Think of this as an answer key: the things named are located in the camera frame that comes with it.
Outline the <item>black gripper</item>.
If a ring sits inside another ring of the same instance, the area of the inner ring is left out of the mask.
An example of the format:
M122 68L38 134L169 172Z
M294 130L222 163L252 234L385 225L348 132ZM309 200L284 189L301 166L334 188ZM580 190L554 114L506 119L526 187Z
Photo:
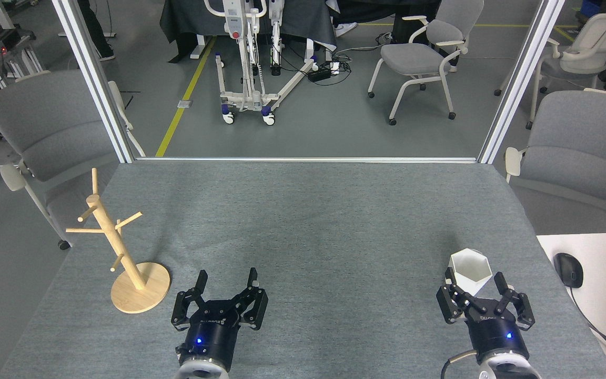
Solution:
M498 305L481 313L476 298L462 290L454 276L453 268L447 268L444 284L437 291L436 299L448 324L455 323L455 319L465 311L465 322L471 344L477 352L477 363L481 364L491 355L500 353L518 354L527 359L528 350L520 330L528 331L536 322L527 294L517 292L507 284L503 273L496 273L494 282L502 299ZM518 326L514 314L507 310L510 303L517 311Z
M234 300L205 302L202 294L207 279L207 272L201 270L195 286L176 294L171 324L177 331L188 329L185 342L176 348L176 353L180 364L201 359L216 362L223 369L231 369L239 324L259 330L267 309L268 295L259 286L256 268L250 268L246 288ZM188 317L191 302L199 304L199 309Z

